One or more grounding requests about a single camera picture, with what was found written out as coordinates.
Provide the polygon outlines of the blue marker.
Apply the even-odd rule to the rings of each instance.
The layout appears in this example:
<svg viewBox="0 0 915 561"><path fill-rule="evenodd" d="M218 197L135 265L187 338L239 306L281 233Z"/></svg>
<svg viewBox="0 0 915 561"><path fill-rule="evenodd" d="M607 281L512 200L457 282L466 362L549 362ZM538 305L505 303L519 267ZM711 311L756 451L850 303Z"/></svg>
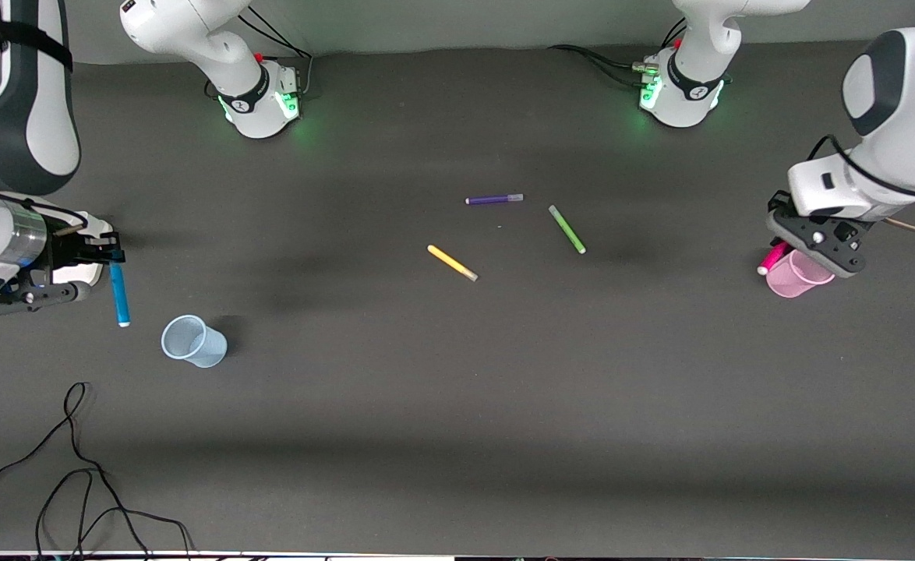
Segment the blue marker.
<svg viewBox="0 0 915 561"><path fill-rule="evenodd" d="M109 280L111 280L111 289L113 302L115 303L116 322L120 327L127 327L131 324L131 315L129 308L129 295L127 295L124 274L120 263L111 262L108 265Z"/></svg>

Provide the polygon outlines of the translucent blue plastic cup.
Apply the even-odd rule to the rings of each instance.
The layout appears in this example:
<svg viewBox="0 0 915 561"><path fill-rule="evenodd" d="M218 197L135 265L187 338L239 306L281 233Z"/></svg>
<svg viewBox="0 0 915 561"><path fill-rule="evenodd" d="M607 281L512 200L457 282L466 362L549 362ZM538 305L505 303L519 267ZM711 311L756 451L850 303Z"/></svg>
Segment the translucent blue plastic cup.
<svg viewBox="0 0 915 561"><path fill-rule="evenodd" d="M176 317L164 328L161 349L171 359L185 360L208 369L225 358L228 340L201 317L184 315Z"/></svg>

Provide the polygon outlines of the pink marker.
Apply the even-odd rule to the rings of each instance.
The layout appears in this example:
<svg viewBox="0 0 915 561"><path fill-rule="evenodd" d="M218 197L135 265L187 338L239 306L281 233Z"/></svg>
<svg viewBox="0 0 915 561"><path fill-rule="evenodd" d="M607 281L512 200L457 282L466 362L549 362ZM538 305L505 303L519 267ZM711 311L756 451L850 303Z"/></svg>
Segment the pink marker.
<svg viewBox="0 0 915 561"><path fill-rule="evenodd" d="M782 239L776 239L772 242L772 246L768 249L766 256L761 260L756 271L759 276L767 276L770 273L772 267L789 251L791 251L791 245L786 244Z"/></svg>

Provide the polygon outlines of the translucent pink plastic cup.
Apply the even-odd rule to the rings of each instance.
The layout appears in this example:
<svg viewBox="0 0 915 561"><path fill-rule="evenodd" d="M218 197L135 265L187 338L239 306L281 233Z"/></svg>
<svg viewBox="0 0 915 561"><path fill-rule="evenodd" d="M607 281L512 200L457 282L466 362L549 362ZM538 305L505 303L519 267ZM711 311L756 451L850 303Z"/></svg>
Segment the translucent pink plastic cup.
<svg viewBox="0 0 915 561"><path fill-rule="evenodd" d="M796 298L818 285L832 283L835 278L832 271L794 249L768 270L766 284L779 297Z"/></svg>

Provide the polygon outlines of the green marker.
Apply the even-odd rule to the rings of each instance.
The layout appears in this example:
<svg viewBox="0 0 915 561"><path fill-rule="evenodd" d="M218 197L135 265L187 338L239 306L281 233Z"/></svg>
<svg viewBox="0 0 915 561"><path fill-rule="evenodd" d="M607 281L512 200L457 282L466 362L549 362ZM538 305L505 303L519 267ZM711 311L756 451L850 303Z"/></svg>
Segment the green marker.
<svg viewBox="0 0 915 561"><path fill-rule="evenodd" d="M568 241L571 242L575 252L578 252L579 255L585 255L587 248L585 243L581 238L578 237L578 234L575 233L574 228L571 227L571 224L568 223L567 218L557 209L557 206L550 205L548 206L548 213L558 224L558 227L561 228L562 233L567 237Z"/></svg>

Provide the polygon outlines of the yellow marker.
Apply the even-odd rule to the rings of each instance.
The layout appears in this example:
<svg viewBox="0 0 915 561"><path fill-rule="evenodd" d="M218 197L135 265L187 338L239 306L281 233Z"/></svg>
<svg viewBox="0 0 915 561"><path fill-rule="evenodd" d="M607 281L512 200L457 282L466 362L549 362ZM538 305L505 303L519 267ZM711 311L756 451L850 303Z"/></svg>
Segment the yellow marker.
<svg viewBox="0 0 915 561"><path fill-rule="evenodd" d="M435 258L444 263L444 265L449 266L451 269L457 271L457 273L461 274L463 277L468 278L470 281L472 281L472 283L475 283L475 281L479 279L479 275L475 271L469 269L463 263L458 262L458 260L453 258L453 256L448 255L448 253L444 252L440 248L437 248L437 246L427 245L426 249L428 249L430 255L435 256Z"/></svg>

